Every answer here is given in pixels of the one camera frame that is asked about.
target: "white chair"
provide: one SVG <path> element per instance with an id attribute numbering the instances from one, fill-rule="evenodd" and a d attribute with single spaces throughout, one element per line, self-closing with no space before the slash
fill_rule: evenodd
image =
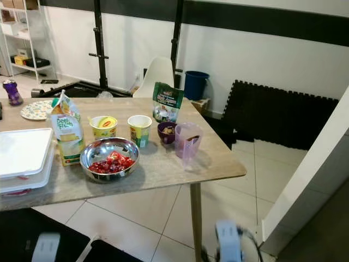
<path id="1" fill-rule="evenodd" d="M 175 86 L 172 61 L 167 57 L 155 57 L 151 61 L 144 76 L 143 83 L 133 94 L 133 97 L 153 97 L 156 82 L 166 83 L 171 87 Z"/>

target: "snack bag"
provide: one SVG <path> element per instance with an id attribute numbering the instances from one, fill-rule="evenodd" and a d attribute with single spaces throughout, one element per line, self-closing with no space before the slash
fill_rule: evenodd
<path id="1" fill-rule="evenodd" d="M 58 141 L 64 166 L 78 164 L 80 153 L 85 147 L 81 116 L 72 100 L 64 94 L 52 102 L 51 121 L 52 128 Z"/>
<path id="2" fill-rule="evenodd" d="M 176 122 L 184 91 L 156 82 L 153 93 L 153 117 L 157 122 Z"/>

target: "purple bottle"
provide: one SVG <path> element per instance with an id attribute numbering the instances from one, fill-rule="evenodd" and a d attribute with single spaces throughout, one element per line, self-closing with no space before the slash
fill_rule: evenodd
<path id="1" fill-rule="evenodd" d="M 23 103 L 23 98 L 17 90 L 17 83 L 15 80 L 5 80 L 2 83 L 2 86 L 5 88 L 9 96 L 10 105 L 20 105 Z"/>

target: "blue bucket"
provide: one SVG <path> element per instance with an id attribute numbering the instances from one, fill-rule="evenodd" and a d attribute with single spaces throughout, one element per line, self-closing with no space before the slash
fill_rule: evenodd
<path id="1" fill-rule="evenodd" d="M 200 100 L 209 74 L 198 71 L 185 72 L 184 96 L 189 100 Z"/>

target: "wooden table top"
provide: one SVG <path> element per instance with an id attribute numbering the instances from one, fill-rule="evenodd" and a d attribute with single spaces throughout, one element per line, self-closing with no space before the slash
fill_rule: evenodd
<path id="1" fill-rule="evenodd" d="M 50 98 L 28 98 L 20 106 L 10 106 L 6 99 L 0 99 L 3 104 L 0 132 L 49 127 L 49 122 L 30 121 L 20 115 L 25 105 L 38 100 L 50 100 Z M 88 116 L 110 115 L 115 117 L 118 120 L 117 136 L 127 139 L 130 139 L 128 117 L 141 114 L 152 118 L 153 101 L 151 98 L 114 98 L 113 101 L 97 98 L 73 98 L 73 100 L 82 116 L 86 145 L 93 141 Z M 0 196 L 0 211 L 246 174 L 245 167 L 234 157 L 229 148 L 186 98 L 183 99 L 177 122 L 194 122 L 203 129 L 199 151 L 192 161 L 190 170 L 184 171 L 181 159 L 175 155 L 174 143 L 166 147 L 161 144 L 157 134 L 158 123 L 155 119 L 152 118 L 152 120 L 148 147 L 140 150 L 139 165 L 130 176 L 111 184 L 94 183 L 83 174 L 80 165 L 63 167 L 59 152 L 56 150 L 48 184 L 43 188 L 33 189 L 23 196 Z"/>

